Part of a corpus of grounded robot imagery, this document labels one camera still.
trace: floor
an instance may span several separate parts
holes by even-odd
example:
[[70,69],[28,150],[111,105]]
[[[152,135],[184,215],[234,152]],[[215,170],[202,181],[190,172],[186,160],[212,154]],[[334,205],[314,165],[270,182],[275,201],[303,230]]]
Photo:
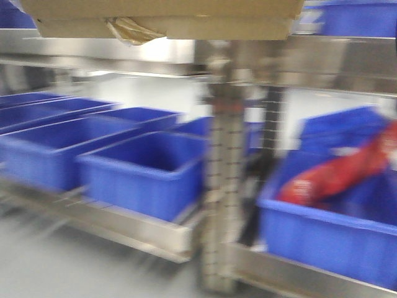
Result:
[[[198,282],[199,259],[178,265],[0,204],[0,297],[218,297]],[[271,298],[242,285],[235,298]]]

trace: metal shelving unit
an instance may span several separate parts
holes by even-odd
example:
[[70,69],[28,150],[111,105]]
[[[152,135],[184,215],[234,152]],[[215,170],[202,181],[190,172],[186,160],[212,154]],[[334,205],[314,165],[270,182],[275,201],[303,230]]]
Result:
[[291,36],[276,42],[157,40],[127,48],[117,40],[42,39],[35,30],[0,30],[0,63],[52,68],[108,70],[179,78],[210,73],[207,101],[213,106],[209,191],[203,211],[176,225],[82,204],[1,181],[1,189],[28,207],[71,219],[79,228],[169,260],[189,260],[203,232],[202,274],[207,289],[233,292],[236,281],[288,297],[397,297],[397,292],[303,264],[258,253],[255,230],[243,230],[244,100],[255,86],[270,87],[262,159],[271,161],[284,88],[392,96],[397,94],[393,38]]

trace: metal shelf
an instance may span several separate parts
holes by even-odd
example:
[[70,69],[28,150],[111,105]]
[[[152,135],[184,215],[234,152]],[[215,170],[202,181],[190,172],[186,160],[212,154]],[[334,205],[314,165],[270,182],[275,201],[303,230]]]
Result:
[[230,267],[225,275],[285,297],[397,297],[397,292],[267,253],[259,253],[241,243],[225,244],[225,253]]
[[[212,43],[201,42],[196,61]],[[396,94],[394,38],[292,35],[286,41],[232,42],[234,70],[266,86]]]
[[[180,78],[206,74],[219,43],[41,38],[35,29],[0,29],[0,63]],[[266,86],[397,94],[394,38],[292,35],[285,41],[233,41],[243,80]]]
[[179,78],[203,73],[194,63],[194,40],[153,40],[129,47],[117,39],[41,38],[36,29],[0,29],[0,63],[106,70]]
[[205,217],[202,210],[186,210],[172,223],[114,206],[87,203],[78,193],[52,194],[4,178],[0,179],[0,193],[12,204],[55,214],[76,228],[175,263],[189,261],[200,244]]

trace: metal post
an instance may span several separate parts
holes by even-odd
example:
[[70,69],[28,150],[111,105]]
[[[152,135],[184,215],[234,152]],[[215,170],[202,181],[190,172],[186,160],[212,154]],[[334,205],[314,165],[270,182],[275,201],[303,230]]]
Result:
[[203,236],[202,277],[211,291],[232,293],[236,281],[227,278],[222,243],[232,242],[243,224],[244,99],[250,85],[233,78],[232,43],[213,56],[213,107],[210,157],[207,163],[207,224]]

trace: blue plastic bin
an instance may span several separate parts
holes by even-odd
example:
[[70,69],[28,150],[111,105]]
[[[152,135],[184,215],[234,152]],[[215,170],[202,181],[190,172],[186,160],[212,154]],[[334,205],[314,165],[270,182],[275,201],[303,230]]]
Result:
[[397,1],[335,0],[310,8],[323,11],[323,35],[396,37]]
[[156,132],[78,157],[87,196],[172,221],[203,190],[203,138]]
[[267,243],[269,253],[396,289],[394,171],[389,169],[330,197],[324,203],[326,210],[276,200],[283,183],[326,159],[314,153],[290,152],[259,196],[261,239]]
[[[190,122],[178,124],[171,129],[173,132],[187,133],[201,137],[209,137],[212,117],[202,117]],[[246,154],[260,150],[263,122],[246,122]]]
[[75,157],[137,136],[135,124],[117,119],[77,119],[0,137],[5,175],[49,191],[81,185]]
[[181,113],[149,109],[147,107],[130,107],[113,111],[95,113],[91,117],[114,117],[129,120],[141,125],[142,132],[157,132],[174,126]]
[[68,97],[61,94],[53,94],[46,92],[32,92],[13,95],[0,96],[0,109],[5,107],[24,106],[26,104],[33,104],[37,102],[46,102],[51,100]]
[[306,119],[300,135],[300,150],[332,154],[333,148],[360,147],[389,123],[373,106]]
[[0,28],[36,28],[32,18],[20,11],[8,0],[0,0]]
[[114,105],[85,98],[71,98],[0,109],[0,135],[71,120],[85,113],[109,110]]

